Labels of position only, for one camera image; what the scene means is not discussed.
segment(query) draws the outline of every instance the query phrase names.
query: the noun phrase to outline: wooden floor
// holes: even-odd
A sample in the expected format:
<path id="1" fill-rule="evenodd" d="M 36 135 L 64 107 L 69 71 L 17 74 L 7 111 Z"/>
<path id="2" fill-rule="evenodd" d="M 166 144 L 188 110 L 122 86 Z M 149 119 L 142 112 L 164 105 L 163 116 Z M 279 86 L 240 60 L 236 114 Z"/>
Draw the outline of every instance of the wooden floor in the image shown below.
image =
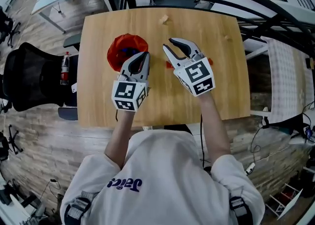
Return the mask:
<path id="1" fill-rule="evenodd" d="M 14 46 L 18 47 L 23 42 L 29 42 L 55 55 L 65 53 L 62 47 L 63 41 L 68 36 L 81 31 L 85 16 L 107 10 L 103 0 L 61 2 L 63 15 L 55 10 L 52 10 L 51 14 L 51 19 L 68 31 L 66 34 L 61 34 L 59 30 L 37 16 L 30 15 L 35 2 L 36 0 L 16 0 L 8 12 L 22 23 L 22 33 L 15 37 Z M 2 73 L 6 56 L 11 49 L 2 44 L 0 51 L 0 73 Z M 254 68 L 255 72 L 264 71 L 260 70 L 259 66 Z M 267 93 L 266 96 L 266 91 L 260 93 L 254 89 L 254 92 L 252 93 L 253 107 L 265 105 L 270 98 L 270 94 Z M 6 180 L 14 178 L 26 193 L 32 191 L 38 197 L 52 178 L 57 179 L 62 187 L 67 188 L 84 156 L 103 153 L 112 133 L 111 129 L 83 129 L 76 121 L 62 120 L 58 117 L 57 108 L 54 105 L 43 105 L 24 112 L 11 109 L 5 115 L 0 114 L 0 126 L 3 127 L 4 134 L 8 134 L 8 125 L 12 124 L 19 131 L 17 142 L 24 149 L 24 152 L 18 155 L 10 153 L 9 160 L 1 164 L 1 172 Z M 260 122 L 260 117 L 224 122 L 231 141 L 232 153 L 243 163 L 244 168 L 253 160 L 250 144 Z M 201 148 L 199 124 L 189 127 Z M 261 129 L 255 138 L 254 143 L 259 144 L 261 150 L 255 154 L 257 163 L 250 179 L 265 200 L 270 194 L 277 193 L 308 159 L 308 149 L 303 146 L 288 146 L 289 138 L 288 135 L 275 129 Z M 56 208 L 56 198 L 49 189 L 44 193 L 42 201 L 49 208 L 49 212 Z"/>

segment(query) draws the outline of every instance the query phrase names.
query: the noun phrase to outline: wooden tabletop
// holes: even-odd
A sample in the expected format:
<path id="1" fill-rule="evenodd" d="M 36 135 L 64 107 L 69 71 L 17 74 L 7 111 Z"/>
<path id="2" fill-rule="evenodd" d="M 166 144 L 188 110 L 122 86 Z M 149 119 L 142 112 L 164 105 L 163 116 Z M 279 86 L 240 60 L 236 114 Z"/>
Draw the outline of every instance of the wooden tabletop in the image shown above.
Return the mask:
<path id="1" fill-rule="evenodd" d="M 160 19 L 169 17 L 165 24 Z M 245 51 L 237 21 L 206 11 L 177 8 L 140 8 L 105 12 L 85 18 L 78 63 L 78 117 L 83 127 L 114 127 L 116 108 L 111 100 L 118 73 L 107 61 L 107 51 L 122 34 L 136 34 L 149 45 L 149 96 L 135 115 L 134 126 L 200 122 L 198 100 L 167 69 L 162 45 L 185 38 L 197 44 L 214 64 L 212 91 L 223 120 L 250 115 L 250 87 Z"/>

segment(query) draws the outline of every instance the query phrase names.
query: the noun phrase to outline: checkered tablecloth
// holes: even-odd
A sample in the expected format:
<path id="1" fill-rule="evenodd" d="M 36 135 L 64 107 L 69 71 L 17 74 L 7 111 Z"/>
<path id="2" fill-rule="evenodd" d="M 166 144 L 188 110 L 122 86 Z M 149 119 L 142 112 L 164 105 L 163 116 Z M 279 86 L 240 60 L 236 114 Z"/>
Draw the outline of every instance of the checkered tablecloth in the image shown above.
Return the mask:
<path id="1" fill-rule="evenodd" d="M 269 123 L 278 123 L 302 113 L 314 101 L 312 71 L 306 68 L 309 56 L 275 39 L 268 43 L 271 70 L 272 105 Z"/>

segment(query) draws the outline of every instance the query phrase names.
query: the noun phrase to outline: white t-shirt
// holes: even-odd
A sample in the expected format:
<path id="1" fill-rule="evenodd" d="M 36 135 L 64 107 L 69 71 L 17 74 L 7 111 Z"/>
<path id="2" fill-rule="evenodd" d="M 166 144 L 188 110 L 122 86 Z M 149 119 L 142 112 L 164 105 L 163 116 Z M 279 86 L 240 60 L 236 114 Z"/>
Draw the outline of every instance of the white t-shirt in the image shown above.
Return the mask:
<path id="1" fill-rule="evenodd" d="M 98 193 L 82 225 L 231 225 L 231 196 L 243 198 L 254 225 L 265 210 L 241 163 L 221 156 L 209 176 L 193 136 L 182 131 L 135 134 L 122 170 L 106 155 L 84 158 L 63 199 L 63 223 L 66 207 L 82 191 Z"/>

